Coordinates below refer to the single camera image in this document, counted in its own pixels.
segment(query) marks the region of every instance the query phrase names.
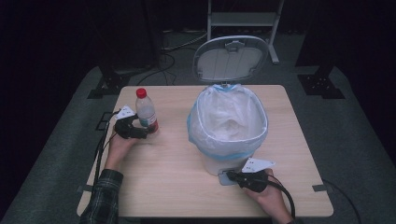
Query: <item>gray carpet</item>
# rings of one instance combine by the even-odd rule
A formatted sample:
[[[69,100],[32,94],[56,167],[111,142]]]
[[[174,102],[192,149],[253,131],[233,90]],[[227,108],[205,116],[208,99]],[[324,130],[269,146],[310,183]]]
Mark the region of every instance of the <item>gray carpet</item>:
[[[191,35],[167,35],[168,46],[189,39]],[[303,35],[277,35],[275,47],[280,64],[271,64],[268,57],[258,76],[241,83],[284,86],[322,178],[333,182],[350,198],[362,223],[396,223],[394,165],[341,71],[334,68],[330,78],[346,99],[324,100],[305,95],[297,75],[312,74],[317,67],[294,67],[303,41]],[[191,49],[170,52],[175,64],[165,73],[148,77],[141,85],[204,84],[191,73],[193,53]],[[171,63],[172,58],[162,56],[162,68]],[[136,85],[149,74],[132,77],[130,85]],[[95,67],[81,82],[2,223],[78,222],[77,187],[88,178],[102,134],[95,127],[102,114],[112,111],[117,101],[117,95],[87,99],[100,77],[100,70]],[[352,206],[338,189],[329,195],[333,215],[304,218],[304,223],[358,223]],[[120,222],[138,223],[138,220],[121,218]]]

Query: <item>white trash bag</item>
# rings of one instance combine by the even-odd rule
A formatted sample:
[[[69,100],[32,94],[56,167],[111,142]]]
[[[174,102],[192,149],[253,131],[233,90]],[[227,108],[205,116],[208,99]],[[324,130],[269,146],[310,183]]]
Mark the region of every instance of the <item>white trash bag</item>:
[[[217,175],[218,169],[233,168],[226,166],[235,166],[233,161],[241,163],[253,155],[267,135],[268,119],[251,90],[240,84],[226,88],[213,85],[199,94],[187,126],[189,141],[211,160],[211,166],[218,164],[214,171],[206,170]]]

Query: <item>bottle cap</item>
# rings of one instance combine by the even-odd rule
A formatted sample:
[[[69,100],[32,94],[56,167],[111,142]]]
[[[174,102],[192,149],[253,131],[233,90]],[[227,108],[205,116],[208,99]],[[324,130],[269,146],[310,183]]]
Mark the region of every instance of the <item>bottle cap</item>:
[[[140,98],[140,99],[145,98],[147,95],[148,95],[148,94],[146,93],[146,90],[143,89],[143,88],[139,88],[139,89],[137,89],[137,91],[136,91],[136,96],[137,96],[138,98]]]

